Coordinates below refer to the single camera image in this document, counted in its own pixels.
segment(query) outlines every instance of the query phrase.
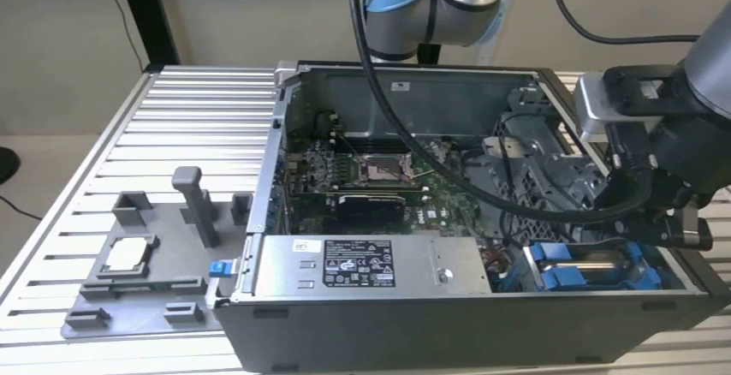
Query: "gray post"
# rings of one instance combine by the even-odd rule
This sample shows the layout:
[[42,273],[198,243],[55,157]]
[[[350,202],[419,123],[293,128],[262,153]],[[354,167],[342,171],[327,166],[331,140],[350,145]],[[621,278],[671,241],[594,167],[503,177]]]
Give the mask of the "gray post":
[[201,188],[202,169],[198,167],[178,167],[173,174],[173,187],[186,197],[190,217],[194,219],[203,246],[214,248],[219,244],[219,233],[214,229],[213,204],[203,195]]

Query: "white label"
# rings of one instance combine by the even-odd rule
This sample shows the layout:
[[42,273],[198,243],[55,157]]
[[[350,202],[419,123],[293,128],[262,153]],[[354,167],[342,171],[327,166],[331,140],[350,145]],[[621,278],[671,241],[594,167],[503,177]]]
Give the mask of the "white label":
[[319,240],[295,240],[293,242],[294,253],[321,253],[322,241]]
[[391,91],[409,91],[411,83],[407,81],[397,81],[391,83]]

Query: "metal frame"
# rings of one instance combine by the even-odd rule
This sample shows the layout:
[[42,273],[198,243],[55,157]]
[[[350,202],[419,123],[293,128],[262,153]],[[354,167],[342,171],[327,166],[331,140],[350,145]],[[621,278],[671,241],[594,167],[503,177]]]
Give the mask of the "metal frame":
[[181,64],[162,0],[127,0],[151,64]]

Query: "warning label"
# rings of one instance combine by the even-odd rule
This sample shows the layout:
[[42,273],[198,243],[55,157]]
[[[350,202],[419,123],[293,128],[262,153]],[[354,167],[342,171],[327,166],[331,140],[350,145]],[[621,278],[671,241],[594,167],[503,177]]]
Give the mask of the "warning label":
[[390,241],[326,241],[325,272],[329,287],[395,287]]

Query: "aluminum slotted table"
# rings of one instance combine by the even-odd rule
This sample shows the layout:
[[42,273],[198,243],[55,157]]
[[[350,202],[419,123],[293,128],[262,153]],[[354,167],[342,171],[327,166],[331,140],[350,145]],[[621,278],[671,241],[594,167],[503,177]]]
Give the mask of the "aluminum slotted table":
[[[573,90],[578,74],[559,77]],[[167,67],[144,74],[0,280],[3,375],[243,373],[222,331],[70,343],[60,327],[115,223],[116,194],[146,190],[154,203],[183,202],[170,178],[181,165],[202,167],[202,187],[215,201],[254,191],[274,105],[274,69]],[[703,255],[731,284],[730,190],[702,215],[717,237]],[[461,372],[729,374],[731,308],[691,331],[655,335],[611,365],[429,373]]]

